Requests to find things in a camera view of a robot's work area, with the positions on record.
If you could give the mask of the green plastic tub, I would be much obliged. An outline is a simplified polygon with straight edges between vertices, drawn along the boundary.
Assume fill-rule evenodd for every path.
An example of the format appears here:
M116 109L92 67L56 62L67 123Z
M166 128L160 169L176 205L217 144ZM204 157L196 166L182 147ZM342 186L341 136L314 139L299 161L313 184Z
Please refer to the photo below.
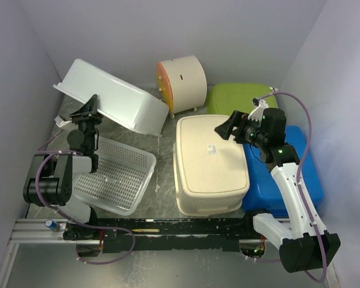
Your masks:
M252 99L269 94L274 89L258 83L219 83L206 96L206 112L230 116L234 110L250 113Z

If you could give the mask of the white plastic basket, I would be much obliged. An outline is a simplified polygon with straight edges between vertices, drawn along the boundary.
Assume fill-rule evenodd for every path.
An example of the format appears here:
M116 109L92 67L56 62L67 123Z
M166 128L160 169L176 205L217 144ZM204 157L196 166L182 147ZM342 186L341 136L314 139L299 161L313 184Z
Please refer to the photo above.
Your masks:
M159 136L169 113L157 97L82 59L76 59L53 87L81 103L98 95L102 115L139 134Z

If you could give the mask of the cream perforated laundry basket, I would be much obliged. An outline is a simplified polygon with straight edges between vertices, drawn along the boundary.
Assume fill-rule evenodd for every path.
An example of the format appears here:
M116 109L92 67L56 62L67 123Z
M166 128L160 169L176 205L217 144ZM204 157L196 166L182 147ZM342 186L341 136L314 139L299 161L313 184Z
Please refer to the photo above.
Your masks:
M176 124L173 170L176 202L187 216L210 216L239 209L250 187L244 148L223 140L215 127L227 115L182 117Z

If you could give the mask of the white perforated basket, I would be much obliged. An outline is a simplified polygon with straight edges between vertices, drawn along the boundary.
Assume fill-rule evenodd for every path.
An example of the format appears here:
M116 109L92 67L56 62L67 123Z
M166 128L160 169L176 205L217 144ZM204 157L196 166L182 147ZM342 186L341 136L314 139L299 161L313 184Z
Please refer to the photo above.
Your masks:
M130 216L139 205L154 173L154 154L100 137L98 169L76 174L73 193L89 206Z

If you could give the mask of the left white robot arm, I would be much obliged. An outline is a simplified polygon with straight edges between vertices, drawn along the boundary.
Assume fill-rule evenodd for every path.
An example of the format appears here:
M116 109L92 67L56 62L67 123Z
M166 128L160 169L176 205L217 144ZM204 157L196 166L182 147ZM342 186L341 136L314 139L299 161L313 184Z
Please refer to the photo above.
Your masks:
M67 150L47 151L48 140L32 158L23 186L26 203L47 207L71 222L80 222L78 232L85 239L94 239L100 224L94 208L84 204L73 192L73 176L88 175L98 169L96 154L100 134L97 126L103 116L98 111L98 95L94 94L68 119L55 118L61 131L68 131Z

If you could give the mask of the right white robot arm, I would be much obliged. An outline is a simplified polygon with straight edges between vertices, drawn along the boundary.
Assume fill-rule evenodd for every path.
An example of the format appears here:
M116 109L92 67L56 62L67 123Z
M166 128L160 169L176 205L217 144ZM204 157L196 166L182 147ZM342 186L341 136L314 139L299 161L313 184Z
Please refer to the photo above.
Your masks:
M302 175L303 160L286 142L285 128L284 112L266 108L259 120L236 110L214 131L223 140L233 136L236 143L259 149L287 209L290 228L264 208L247 211L244 235L251 239L264 236L278 249L280 262L289 273L320 268L325 274L341 241L336 233L328 232L313 205Z

